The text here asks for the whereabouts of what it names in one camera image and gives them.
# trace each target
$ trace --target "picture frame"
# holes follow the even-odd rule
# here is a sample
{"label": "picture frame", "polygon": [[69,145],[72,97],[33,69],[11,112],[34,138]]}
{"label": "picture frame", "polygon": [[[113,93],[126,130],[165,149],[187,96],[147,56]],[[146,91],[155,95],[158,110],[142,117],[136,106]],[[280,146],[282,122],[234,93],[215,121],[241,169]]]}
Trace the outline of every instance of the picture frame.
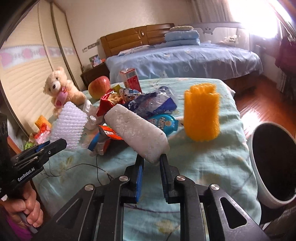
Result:
{"label": "picture frame", "polygon": [[98,55],[94,55],[94,56],[90,57],[89,61],[91,62],[92,67],[96,67],[102,63],[102,61]]}

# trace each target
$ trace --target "wooden headboard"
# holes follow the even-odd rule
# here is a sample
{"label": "wooden headboard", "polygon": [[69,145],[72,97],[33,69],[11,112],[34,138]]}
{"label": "wooden headboard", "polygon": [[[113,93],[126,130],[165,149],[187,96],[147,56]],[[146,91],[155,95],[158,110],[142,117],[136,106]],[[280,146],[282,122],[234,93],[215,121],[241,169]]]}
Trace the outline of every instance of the wooden headboard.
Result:
{"label": "wooden headboard", "polygon": [[103,36],[100,40],[108,58],[130,48],[163,43],[164,34],[174,26],[173,23],[165,23],[129,28]]}

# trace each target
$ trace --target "apple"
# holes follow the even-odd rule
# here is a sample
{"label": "apple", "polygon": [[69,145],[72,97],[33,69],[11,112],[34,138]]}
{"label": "apple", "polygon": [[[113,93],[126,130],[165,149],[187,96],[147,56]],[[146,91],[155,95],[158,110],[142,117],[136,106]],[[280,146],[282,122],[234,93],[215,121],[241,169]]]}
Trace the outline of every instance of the apple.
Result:
{"label": "apple", "polygon": [[99,100],[110,89],[110,80],[106,76],[96,78],[89,84],[89,94]]}

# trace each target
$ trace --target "human hand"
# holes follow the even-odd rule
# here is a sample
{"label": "human hand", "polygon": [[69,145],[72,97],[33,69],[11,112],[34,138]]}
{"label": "human hand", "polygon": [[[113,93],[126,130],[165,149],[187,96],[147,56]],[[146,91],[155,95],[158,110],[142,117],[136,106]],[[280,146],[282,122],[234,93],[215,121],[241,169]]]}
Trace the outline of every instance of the human hand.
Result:
{"label": "human hand", "polygon": [[27,226],[17,214],[18,212],[27,214],[27,222],[35,228],[41,226],[43,223],[43,211],[40,209],[40,203],[36,200],[36,192],[30,182],[27,182],[24,186],[23,197],[24,200],[8,199],[6,201],[1,201],[1,204],[4,206],[11,219],[21,228],[27,228]]}

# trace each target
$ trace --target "floral bedspread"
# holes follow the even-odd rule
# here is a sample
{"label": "floral bedspread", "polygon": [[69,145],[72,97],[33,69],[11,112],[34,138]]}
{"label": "floral bedspread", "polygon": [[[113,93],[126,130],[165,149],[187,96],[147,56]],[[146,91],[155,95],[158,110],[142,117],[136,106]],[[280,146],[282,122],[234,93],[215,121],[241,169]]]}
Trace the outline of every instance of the floral bedspread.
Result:
{"label": "floral bedspread", "polygon": [[[218,184],[259,223],[261,209],[257,200],[257,183],[243,124],[226,85],[217,79],[198,78],[141,80],[140,84],[145,93],[162,85],[173,88],[179,101],[173,115],[182,116],[184,91],[191,85],[204,82],[216,84],[221,95],[221,133],[213,141],[194,142],[180,127],[168,138],[169,163],[198,184]],[[50,158],[44,166],[45,170],[33,181],[47,211],[54,215],[84,185],[108,184],[112,178],[122,175],[125,168],[135,162],[136,155],[124,142],[113,142],[104,156],[91,157],[83,148],[78,148],[76,152],[61,151]],[[165,202],[159,167],[148,162],[144,165],[140,201],[125,205],[123,239],[180,240],[179,205]]]}

